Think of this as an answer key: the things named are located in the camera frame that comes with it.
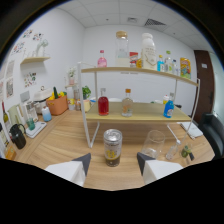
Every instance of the orange container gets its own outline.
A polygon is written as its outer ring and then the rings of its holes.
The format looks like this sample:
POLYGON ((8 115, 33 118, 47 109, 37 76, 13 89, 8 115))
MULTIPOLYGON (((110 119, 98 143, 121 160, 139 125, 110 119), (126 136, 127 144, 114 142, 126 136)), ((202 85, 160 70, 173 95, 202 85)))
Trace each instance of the orange container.
POLYGON ((67 95, 55 100, 46 100, 46 104, 51 115, 60 115, 68 109, 67 95))

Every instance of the vase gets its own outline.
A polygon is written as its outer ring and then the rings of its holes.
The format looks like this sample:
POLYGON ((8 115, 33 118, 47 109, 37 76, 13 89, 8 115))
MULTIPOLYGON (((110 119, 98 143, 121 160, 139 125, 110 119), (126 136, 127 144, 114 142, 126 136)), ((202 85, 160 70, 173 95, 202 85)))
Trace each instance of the vase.
POLYGON ((69 85, 74 85, 74 77, 69 77, 69 85))

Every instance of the poster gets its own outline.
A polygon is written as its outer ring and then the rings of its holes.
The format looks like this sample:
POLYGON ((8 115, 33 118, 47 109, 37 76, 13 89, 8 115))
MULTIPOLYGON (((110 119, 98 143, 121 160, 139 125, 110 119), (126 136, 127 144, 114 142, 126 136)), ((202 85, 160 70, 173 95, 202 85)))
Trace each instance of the poster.
POLYGON ((24 77, 24 86, 25 88, 36 85, 36 73, 31 73, 29 72, 29 74, 25 75, 24 77))
POLYGON ((0 101, 4 100, 3 88, 4 88, 4 82, 0 82, 0 101))
POLYGON ((23 33, 23 38, 29 38, 30 34, 33 32, 33 30, 27 30, 26 32, 23 33))
POLYGON ((18 43, 13 47, 11 55, 16 54, 16 53, 21 53, 21 52, 22 52, 22 49, 23 49, 23 47, 24 47, 24 44, 25 44, 25 42, 18 42, 18 43))
POLYGON ((8 63, 6 75, 5 75, 6 79, 12 77, 12 75, 13 75, 14 62, 15 62, 15 60, 12 60, 8 63))
POLYGON ((13 78, 6 81, 6 96, 7 98, 13 96, 13 78))
POLYGON ((43 37, 43 33, 35 33, 34 36, 33 36, 33 40, 35 41, 40 41, 43 37))
POLYGON ((0 68, 0 80, 4 78, 6 65, 7 60, 2 63, 2 67, 0 68))

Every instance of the blue bottle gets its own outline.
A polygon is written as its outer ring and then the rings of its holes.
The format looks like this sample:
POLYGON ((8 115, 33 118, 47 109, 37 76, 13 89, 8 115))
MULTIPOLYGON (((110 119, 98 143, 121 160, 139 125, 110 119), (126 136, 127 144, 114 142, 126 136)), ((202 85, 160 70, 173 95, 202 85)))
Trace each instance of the blue bottle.
POLYGON ((173 110, 174 110, 173 99, 174 99, 174 93, 170 93, 169 101, 165 104, 164 113, 163 113, 164 117, 167 117, 167 118, 172 117, 173 110))
POLYGON ((165 71, 165 64, 163 62, 163 56, 159 55, 159 61, 157 62, 157 71, 164 72, 165 71))

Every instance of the pink bottle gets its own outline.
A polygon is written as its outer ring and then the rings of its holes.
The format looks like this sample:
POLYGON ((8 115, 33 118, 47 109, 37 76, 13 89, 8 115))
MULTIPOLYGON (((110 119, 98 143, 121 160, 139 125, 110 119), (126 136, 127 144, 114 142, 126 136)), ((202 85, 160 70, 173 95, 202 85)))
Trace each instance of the pink bottle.
POLYGON ((100 58, 98 60, 97 67, 107 67, 107 60, 104 58, 104 50, 100 50, 100 58))

